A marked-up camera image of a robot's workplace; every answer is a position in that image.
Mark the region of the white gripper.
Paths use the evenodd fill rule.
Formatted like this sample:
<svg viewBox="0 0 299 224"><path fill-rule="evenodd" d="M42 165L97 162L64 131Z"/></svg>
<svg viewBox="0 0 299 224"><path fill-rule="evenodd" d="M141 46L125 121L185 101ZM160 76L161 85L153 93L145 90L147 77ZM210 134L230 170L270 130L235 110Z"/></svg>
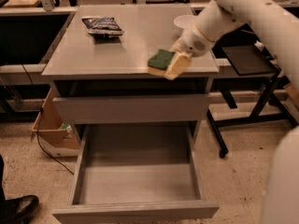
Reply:
<svg viewBox="0 0 299 224"><path fill-rule="evenodd" d="M188 28L183 30L180 38L170 48L170 51L175 52L175 55L168 65L164 77L174 80L192 64L192 55L203 56L214 45L215 43L209 41L195 23L191 23Z"/></svg>

